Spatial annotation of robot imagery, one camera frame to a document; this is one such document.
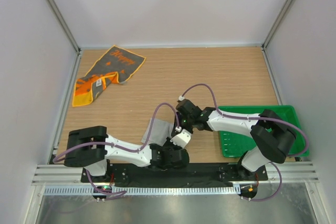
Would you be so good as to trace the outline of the right aluminium frame post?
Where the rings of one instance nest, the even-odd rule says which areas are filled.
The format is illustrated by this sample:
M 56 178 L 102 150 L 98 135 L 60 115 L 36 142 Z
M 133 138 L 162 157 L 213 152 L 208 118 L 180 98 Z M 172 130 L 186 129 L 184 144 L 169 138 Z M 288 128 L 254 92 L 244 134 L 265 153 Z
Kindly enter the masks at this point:
M 278 30 L 279 26 L 283 22 L 284 18 L 290 11 L 292 5 L 294 4 L 295 0 L 285 0 L 284 4 L 282 5 L 279 14 L 277 15 L 275 21 L 273 22 L 273 25 L 271 26 L 271 29 L 269 33 L 267 34 L 265 41 L 263 42 L 261 48 L 263 51 L 266 50 L 266 48 L 269 46 L 271 40 L 273 39 L 276 31 Z

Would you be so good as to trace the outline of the front aluminium rail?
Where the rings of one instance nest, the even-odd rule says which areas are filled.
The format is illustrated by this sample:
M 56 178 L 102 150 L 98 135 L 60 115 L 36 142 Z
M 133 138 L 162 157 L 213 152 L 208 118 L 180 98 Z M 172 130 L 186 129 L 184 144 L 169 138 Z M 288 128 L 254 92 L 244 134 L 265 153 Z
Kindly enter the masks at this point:
M 283 183 L 318 183 L 318 175 L 312 162 L 285 162 L 277 165 Z M 81 168 L 70 168 L 63 164 L 38 165 L 32 185 L 76 185 L 80 183 Z

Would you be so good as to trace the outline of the green plastic tray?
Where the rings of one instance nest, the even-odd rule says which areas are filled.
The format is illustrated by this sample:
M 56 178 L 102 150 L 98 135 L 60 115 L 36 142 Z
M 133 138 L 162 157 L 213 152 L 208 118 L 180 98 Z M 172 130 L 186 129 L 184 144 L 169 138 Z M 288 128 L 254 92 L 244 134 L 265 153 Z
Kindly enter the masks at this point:
M 301 127 L 296 111 L 291 105 L 258 105 L 258 106 L 220 106 L 220 110 L 241 114 L 260 114 L 265 109 L 274 111 L 284 121 L 287 121 L 298 128 Z M 221 141 L 221 149 L 224 157 L 241 157 L 246 151 L 252 150 L 256 143 L 248 136 L 236 134 L 232 132 L 220 131 L 219 139 Z M 305 140 L 300 133 L 289 152 L 290 155 L 298 157 L 298 153 L 305 147 Z

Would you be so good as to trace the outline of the aluminium frame post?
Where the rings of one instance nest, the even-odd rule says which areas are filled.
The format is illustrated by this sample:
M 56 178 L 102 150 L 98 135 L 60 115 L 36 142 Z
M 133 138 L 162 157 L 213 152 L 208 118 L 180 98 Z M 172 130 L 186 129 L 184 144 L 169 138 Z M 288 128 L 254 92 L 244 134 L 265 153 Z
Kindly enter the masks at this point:
M 69 40 L 70 44 L 72 45 L 73 49 L 77 54 L 80 53 L 80 47 L 78 46 L 78 43 L 76 42 L 72 32 L 70 31 L 69 26 L 67 25 L 60 9 L 57 6 L 57 3 L 55 0 L 46 0 L 51 12 L 55 16 L 57 22 L 59 23 L 60 27 L 62 28 L 66 38 Z
M 275 21 L 273 22 L 273 25 L 271 26 L 271 29 L 269 33 L 267 34 L 265 41 L 263 42 L 261 48 L 263 51 L 266 50 L 266 48 L 269 46 L 271 40 L 273 39 L 276 31 L 278 30 L 279 26 L 283 22 L 284 18 L 290 11 L 292 5 L 294 4 L 295 0 L 285 0 L 284 4 L 282 5 L 279 14 L 277 15 Z

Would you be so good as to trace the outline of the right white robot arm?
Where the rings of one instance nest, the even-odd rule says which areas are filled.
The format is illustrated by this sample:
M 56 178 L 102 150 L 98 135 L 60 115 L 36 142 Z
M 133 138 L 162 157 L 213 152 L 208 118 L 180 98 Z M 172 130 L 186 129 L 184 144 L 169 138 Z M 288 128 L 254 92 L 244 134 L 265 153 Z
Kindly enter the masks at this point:
M 178 118 L 171 142 L 181 148 L 189 143 L 194 129 L 231 132 L 254 140 L 256 146 L 246 151 L 236 166 L 243 180 L 253 179 L 256 171 L 270 162 L 284 163 L 296 140 L 295 131 L 272 110 L 249 115 L 213 107 L 200 109 L 188 99 L 179 101 L 176 110 Z

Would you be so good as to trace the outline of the grey orange happy towel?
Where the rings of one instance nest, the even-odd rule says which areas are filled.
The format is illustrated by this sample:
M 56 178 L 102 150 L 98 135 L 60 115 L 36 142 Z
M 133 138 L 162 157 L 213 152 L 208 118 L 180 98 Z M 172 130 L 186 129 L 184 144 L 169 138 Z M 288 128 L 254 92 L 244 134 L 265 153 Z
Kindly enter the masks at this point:
M 72 106 L 93 103 L 110 84 L 127 82 L 145 63 L 146 57 L 118 46 L 108 49 L 88 70 L 76 80 Z

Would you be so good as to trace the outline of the grey panda towel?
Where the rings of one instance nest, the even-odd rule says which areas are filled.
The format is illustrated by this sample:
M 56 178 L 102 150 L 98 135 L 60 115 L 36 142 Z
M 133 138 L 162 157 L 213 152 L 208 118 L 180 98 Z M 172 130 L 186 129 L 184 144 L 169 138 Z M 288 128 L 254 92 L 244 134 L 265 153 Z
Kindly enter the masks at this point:
M 154 119 L 148 144 L 157 144 L 159 146 L 163 146 L 166 142 L 166 139 L 171 137 L 173 126 L 173 123 L 160 119 Z

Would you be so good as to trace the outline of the left aluminium frame post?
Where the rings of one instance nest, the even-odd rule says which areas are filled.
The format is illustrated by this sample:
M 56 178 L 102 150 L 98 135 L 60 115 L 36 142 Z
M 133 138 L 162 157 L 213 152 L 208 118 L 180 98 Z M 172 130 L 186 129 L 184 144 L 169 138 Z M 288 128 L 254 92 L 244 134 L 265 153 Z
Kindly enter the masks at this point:
M 69 40 L 70 44 L 72 45 L 73 49 L 77 54 L 80 53 L 80 47 L 78 46 L 78 43 L 76 42 L 72 32 L 70 31 L 69 26 L 67 25 L 60 9 L 57 6 L 57 3 L 55 0 L 46 0 L 51 12 L 55 16 L 57 22 L 59 23 L 60 27 L 62 28 L 66 38 Z

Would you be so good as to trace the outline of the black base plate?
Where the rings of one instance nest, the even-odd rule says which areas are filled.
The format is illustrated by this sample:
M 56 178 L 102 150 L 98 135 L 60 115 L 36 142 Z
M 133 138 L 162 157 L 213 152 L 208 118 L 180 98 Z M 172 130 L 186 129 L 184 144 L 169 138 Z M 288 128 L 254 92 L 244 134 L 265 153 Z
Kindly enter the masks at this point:
M 228 187 L 232 182 L 267 181 L 266 168 L 254 175 L 243 175 L 234 163 L 191 163 L 181 169 L 154 170 L 133 164 L 111 164 L 107 174 L 91 176 L 94 184 L 113 183 L 135 188 L 212 188 Z

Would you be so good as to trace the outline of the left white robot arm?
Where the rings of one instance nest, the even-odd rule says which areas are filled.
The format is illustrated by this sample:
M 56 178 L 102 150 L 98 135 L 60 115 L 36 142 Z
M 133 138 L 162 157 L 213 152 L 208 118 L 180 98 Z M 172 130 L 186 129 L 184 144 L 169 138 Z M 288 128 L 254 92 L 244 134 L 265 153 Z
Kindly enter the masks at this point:
M 106 182 L 111 177 L 109 159 L 154 170 L 184 168 L 190 161 L 186 149 L 182 147 L 174 144 L 131 144 L 109 135 L 105 126 L 69 132 L 65 166 L 82 167 L 98 181 Z

